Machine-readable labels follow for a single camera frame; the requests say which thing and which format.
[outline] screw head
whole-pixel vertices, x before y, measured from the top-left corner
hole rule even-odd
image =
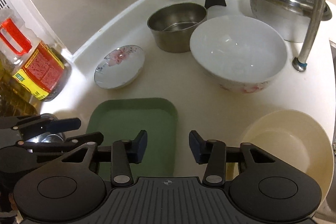
[[[217,175],[210,175],[210,176],[207,176],[205,180],[209,183],[216,184],[216,183],[220,183],[222,181],[222,178]]]
[[[116,183],[123,184],[123,183],[129,182],[131,180],[131,178],[129,176],[125,176],[125,175],[118,175],[118,176],[115,176],[113,180]]]

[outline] cream plastic plate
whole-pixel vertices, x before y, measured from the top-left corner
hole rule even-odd
[[[324,129],[312,117],[296,110],[270,113],[247,128],[242,142],[251,142],[311,176],[321,188],[323,202],[333,178],[334,155]]]

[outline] orange bottle handle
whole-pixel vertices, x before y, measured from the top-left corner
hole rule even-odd
[[[11,43],[5,38],[5,36],[0,32],[0,38],[3,42],[18,56],[23,56],[28,53],[32,48],[30,41],[21,33],[18,27],[14,24],[14,22],[7,18],[4,22],[2,22],[0,26],[0,30],[4,29],[8,34],[16,41],[16,43],[22,48],[19,52],[17,49],[13,47]]]

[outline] pink flower design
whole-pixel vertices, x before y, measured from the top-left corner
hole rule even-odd
[[[119,65],[122,61],[126,60],[132,52],[135,51],[136,49],[130,46],[125,46],[114,50],[106,57],[106,59],[109,60],[109,67]]]
[[[253,92],[257,92],[257,91],[260,91],[260,90],[263,90],[265,88],[265,86],[268,84],[268,82],[263,82],[263,83],[260,83],[260,84],[257,84],[255,86],[251,86],[251,87],[247,87],[246,85],[244,85],[244,89],[243,89],[243,92],[244,93],[253,93]]]

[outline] green plastic tray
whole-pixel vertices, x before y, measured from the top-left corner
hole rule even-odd
[[[86,133],[101,132],[103,146],[122,139],[134,139],[140,130],[148,133],[142,163],[131,164],[133,178],[172,177],[175,164],[177,110],[163,98],[110,100],[92,113]],[[110,163],[102,162],[99,175],[110,180]]]

